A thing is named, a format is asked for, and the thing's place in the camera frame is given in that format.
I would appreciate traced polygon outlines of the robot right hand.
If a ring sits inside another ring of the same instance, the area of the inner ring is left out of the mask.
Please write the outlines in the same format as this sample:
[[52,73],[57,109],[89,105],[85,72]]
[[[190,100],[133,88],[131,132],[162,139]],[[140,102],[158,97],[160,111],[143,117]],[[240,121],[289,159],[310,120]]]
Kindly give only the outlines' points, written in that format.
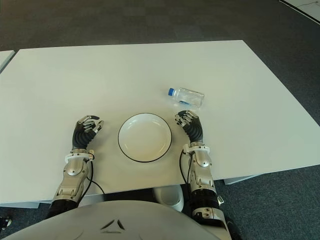
[[190,143],[203,142],[203,128],[199,116],[191,110],[178,112],[174,119],[189,138]]

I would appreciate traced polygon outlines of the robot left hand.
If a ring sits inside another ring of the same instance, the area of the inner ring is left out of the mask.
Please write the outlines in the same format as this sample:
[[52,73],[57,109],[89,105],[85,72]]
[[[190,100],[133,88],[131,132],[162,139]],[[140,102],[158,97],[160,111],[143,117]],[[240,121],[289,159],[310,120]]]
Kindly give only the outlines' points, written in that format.
[[85,115],[76,122],[72,135],[72,150],[87,149],[89,143],[104,126],[104,121],[98,121],[99,119],[95,115]]

